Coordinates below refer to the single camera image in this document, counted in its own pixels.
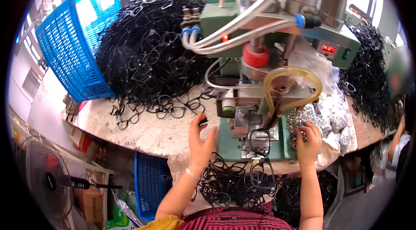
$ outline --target yellow sleeve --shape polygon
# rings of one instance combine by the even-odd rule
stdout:
[[[135,230],[177,230],[183,222],[184,221],[180,220],[179,217],[169,215],[150,222],[146,226],[136,228]]]

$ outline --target hand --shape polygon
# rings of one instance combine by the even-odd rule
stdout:
[[[214,149],[217,127],[213,127],[205,141],[199,138],[199,133],[207,127],[207,124],[198,126],[198,123],[205,118],[205,114],[199,113],[189,124],[188,143],[190,148],[189,170],[195,175],[200,175],[208,164],[211,153]]]
[[[302,132],[305,132],[307,142],[302,139]],[[315,160],[322,147],[322,136],[319,128],[311,122],[296,129],[296,151],[299,166],[315,166]]]

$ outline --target machine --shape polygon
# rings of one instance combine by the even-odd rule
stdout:
[[[286,115],[315,101],[322,83],[309,70],[287,66],[288,58],[302,37],[333,66],[347,69],[361,44],[344,25],[346,0],[206,1],[202,13],[184,9],[182,43],[218,58],[205,82],[224,90],[216,100],[219,154],[229,161],[295,158]],[[229,83],[211,76],[216,65]],[[305,77],[314,88],[298,86],[290,75]]]

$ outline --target floor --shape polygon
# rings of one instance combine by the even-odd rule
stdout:
[[[381,215],[396,187],[394,179],[376,185],[367,193],[359,192],[342,200],[328,230],[366,230]]]

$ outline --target worn wooden table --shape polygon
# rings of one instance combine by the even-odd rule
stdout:
[[[200,86],[194,87],[189,95],[190,99],[199,96]],[[352,100],[347,98],[347,102],[352,103]],[[201,99],[201,103],[205,106],[209,120],[207,129],[201,132],[201,137],[204,138],[210,128],[219,125],[220,118],[217,116],[215,99]],[[170,114],[164,119],[158,119],[154,113],[143,112],[138,123],[129,124],[126,129],[120,130],[117,127],[119,120],[110,114],[112,107],[113,103],[105,99],[90,100],[70,123],[113,144],[159,157],[169,158],[188,149],[188,124],[195,117],[189,109],[180,119],[173,118]],[[123,118],[127,119],[131,115],[133,112],[126,107]],[[351,138],[349,152],[364,148],[384,137],[380,129],[364,123],[360,114],[356,119],[351,116],[349,119],[352,135],[356,134],[356,138]]]
[[[199,95],[200,86],[194,87],[189,92],[190,99]],[[347,98],[346,100],[348,103],[352,103],[351,99]],[[205,138],[213,126],[219,125],[220,118],[217,116],[214,99],[201,99],[201,103],[205,106],[205,113],[208,119],[207,129],[201,132],[201,138]],[[188,124],[195,117],[195,114],[187,109],[184,117],[181,119],[173,118],[170,115],[164,119],[158,119],[154,113],[143,112],[140,114],[139,121],[136,124],[129,124],[126,129],[120,130],[117,127],[118,120],[110,114],[112,107],[113,103],[105,99],[88,101],[78,116],[74,117],[70,123],[113,144],[142,153],[168,158],[168,165],[175,183],[184,173],[189,163]],[[126,119],[132,114],[131,109],[126,107],[123,118]],[[64,112],[62,113],[62,118],[66,118]],[[350,131],[348,152],[364,148],[384,137],[380,129],[374,128],[370,123],[363,123],[360,115],[356,119],[348,115],[348,120]],[[317,170],[325,169],[339,155],[339,144],[327,142],[324,139],[321,154],[318,155],[316,161]],[[294,160],[276,161],[272,162],[272,165],[275,174],[298,173],[300,171],[299,163]],[[267,169],[265,169],[265,172],[267,174],[271,173]],[[197,195],[195,202],[190,202],[184,214],[190,215],[210,207],[211,205],[208,202]]]

